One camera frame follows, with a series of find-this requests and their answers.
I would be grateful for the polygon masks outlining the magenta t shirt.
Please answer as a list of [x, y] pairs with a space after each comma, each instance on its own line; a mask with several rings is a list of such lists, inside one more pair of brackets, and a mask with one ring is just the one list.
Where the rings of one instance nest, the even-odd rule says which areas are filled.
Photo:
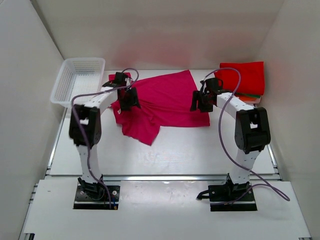
[[123, 111], [119, 101], [111, 105], [115, 122], [121, 125], [124, 136], [150, 146], [161, 127], [210, 126], [208, 113], [190, 111], [192, 94], [197, 87], [189, 70], [141, 79], [134, 86], [140, 107]]

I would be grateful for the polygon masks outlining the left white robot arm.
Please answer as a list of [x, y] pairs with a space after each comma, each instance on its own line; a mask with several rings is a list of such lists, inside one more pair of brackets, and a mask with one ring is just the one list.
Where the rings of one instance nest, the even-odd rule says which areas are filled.
[[138, 92], [132, 86], [104, 86], [99, 92], [80, 94], [71, 100], [69, 137], [80, 156], [82, 177], [78, 182], [93, 201], [111, 197], [99, 167], [98, 143], [102, 136], [102, 113], [115, 101], [122, 111], [140, 107]]

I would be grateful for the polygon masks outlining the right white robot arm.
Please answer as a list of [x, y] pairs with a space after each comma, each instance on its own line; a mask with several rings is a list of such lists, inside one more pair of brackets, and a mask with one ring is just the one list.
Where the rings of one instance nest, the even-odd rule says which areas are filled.
[[238, 148], [235, 159], [226, 153], [235, 164], [235, 168], [227, 174], [225, 183], [219, 186], [220, 189], [216, 195], [236, 200], [249, 190], [250, 174], [254, 163], [271, 141], [268, 114], [265, 108], [253, 107], [235, 97], [231, 92], [209, 90], [204, 93], [195, 90], [192, 93], [190, 111], [212, 112], [214, 106], [221, 109], [218, 134], [222, 148], [226, 150], [221, 133], [222, 116], [225, 112], [235, 120], [234, 141]]

